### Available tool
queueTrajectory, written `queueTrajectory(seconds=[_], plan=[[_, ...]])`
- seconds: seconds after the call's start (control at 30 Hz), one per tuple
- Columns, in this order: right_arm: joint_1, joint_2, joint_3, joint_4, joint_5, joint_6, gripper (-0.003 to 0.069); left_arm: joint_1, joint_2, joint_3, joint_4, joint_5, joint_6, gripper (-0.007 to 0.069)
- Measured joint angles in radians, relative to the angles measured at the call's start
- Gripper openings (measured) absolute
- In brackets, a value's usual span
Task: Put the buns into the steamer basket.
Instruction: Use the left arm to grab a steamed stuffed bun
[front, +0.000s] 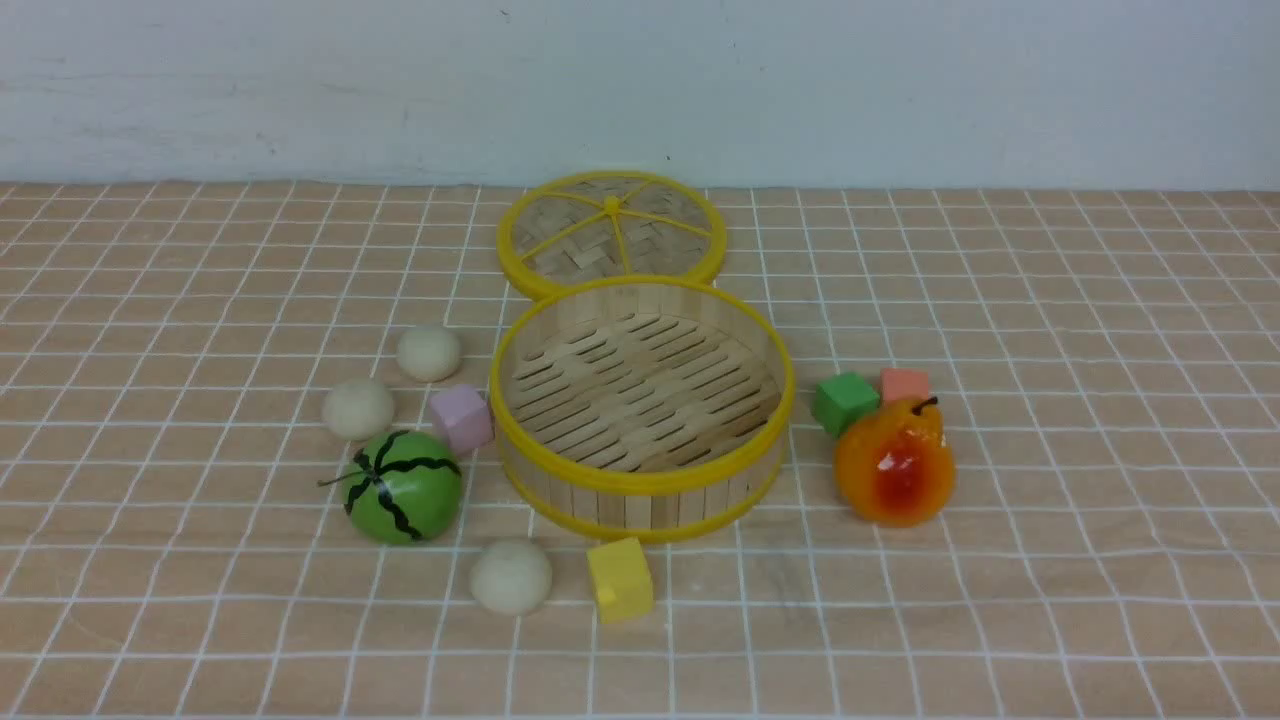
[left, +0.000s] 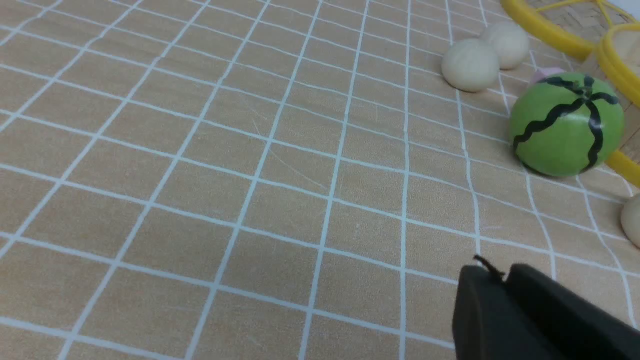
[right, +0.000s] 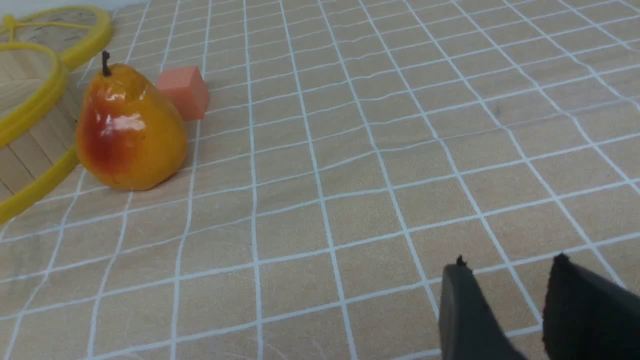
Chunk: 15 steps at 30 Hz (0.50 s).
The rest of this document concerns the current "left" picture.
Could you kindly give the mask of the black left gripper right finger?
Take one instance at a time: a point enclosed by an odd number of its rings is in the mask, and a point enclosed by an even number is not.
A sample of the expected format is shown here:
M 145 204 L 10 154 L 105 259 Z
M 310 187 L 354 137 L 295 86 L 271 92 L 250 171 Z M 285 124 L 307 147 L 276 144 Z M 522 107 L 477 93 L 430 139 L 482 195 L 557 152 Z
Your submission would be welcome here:
M 538 269 L 510 267 L 505 287 L 565 360 L 638 360 L 639 330 L 593 305 Z

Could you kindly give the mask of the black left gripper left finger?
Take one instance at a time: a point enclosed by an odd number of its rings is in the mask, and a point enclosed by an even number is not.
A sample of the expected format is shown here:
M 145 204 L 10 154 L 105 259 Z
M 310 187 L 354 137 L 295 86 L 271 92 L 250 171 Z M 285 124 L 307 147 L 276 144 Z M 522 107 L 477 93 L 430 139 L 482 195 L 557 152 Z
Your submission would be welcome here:
M 505 273 L 480 255 L 458 276 L 452 315 L 457 360 L 549 360 L 551 349 L 510 298 Z

